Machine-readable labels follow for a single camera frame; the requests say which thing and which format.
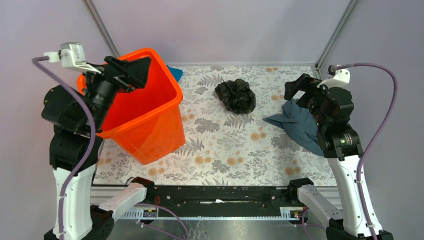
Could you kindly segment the black trash bag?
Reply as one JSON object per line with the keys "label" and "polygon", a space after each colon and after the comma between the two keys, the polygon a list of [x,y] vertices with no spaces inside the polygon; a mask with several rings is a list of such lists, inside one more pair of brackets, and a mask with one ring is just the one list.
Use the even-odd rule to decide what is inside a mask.
{"label": "black trash bag", "polygon": [[236,115],[250,114],[256,108],[256,95],[250,84],[241,78],[223,81],[214,91],[225,109]]}

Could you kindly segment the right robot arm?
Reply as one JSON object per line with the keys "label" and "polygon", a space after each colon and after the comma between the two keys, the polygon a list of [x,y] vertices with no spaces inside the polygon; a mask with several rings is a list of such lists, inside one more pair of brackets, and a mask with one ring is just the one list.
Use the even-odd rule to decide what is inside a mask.
{"label": "right robot arm", "polygon": [[287,201],[293,206],[303,204],[321,222],[329,240],[391,240],[373,209],[361,164],[364,152],[360,137],[349,125],[354,103],[351,93],[302,74],[286,82],[284,98],[296,101],[307,109],[317,126],[317,141],[336,180],[341,209],[329,202],[308,178],[291,180]]}

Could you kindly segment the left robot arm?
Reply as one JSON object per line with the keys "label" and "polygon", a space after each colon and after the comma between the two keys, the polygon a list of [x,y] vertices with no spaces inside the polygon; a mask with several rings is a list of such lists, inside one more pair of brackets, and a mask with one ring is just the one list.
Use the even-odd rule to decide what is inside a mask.
{"label": "left robot arm", "polygon": [[46,240],[105,240],[114,223],[134,205],[155,200],[154,182],[134,178],[110,200],[91,204],[92,178],[104,143],[99,133],[118,93],[146,86],[150,57],[119,60],[107,56],[104,65],[83,68],[85,92],[79,93],[51,71],[58,85],[44,97],[43,119],[54,126],[49,163],[56,182],[56,222]]}

